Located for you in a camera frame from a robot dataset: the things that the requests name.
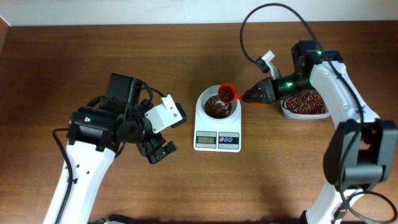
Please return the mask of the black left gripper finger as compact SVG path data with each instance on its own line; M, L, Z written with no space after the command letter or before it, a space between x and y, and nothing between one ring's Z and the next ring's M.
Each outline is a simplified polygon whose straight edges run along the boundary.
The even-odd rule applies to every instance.
M163 158L175 152L177 149L178 147L175 145L175 143L173 141L170 141L165 146L162 146L158 150L156 150L155 158L157 161L161 161Z
M155 154L162 148L164 143L165 139L162 136L153 136L149 140L137 142L136 146L142 157L146 157L150 164L156 164L159 159Z

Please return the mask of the red plastic measuring scoop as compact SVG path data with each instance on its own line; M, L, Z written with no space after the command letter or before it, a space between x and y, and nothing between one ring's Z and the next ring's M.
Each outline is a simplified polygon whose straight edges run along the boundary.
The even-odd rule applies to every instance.
M242 96L243 94L238 93L238 89L230 83L224 83L218 88L218 98L224 103L224 104L232 104L235 101L242 101ZM255 106L266 106L262 104L257 104L257 103L250 103L251 105Z

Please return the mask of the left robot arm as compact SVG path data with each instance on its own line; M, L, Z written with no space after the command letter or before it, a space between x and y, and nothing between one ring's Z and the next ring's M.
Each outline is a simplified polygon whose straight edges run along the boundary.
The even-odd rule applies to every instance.
M150 164L177 150L161 132L186 122L187 115L170 95L154 105L155 91L140 79L114 73L104 95L71 114L66 145L53 130L64 164L44 223L88 223L103 177L127 144L135 144Z

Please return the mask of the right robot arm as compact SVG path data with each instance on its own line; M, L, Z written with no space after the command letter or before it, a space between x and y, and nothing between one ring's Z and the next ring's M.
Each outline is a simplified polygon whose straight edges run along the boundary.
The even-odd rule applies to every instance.
M260 80L242 97L246 103L270 104L315 90L328 109L335 133L323 157L326 182L301 223L340 223L351 212L365 223L374 220L353 210L361 196L389 178L397 144L397 125L381 119L362 99L336 50L316 40L292 47L294 73Z

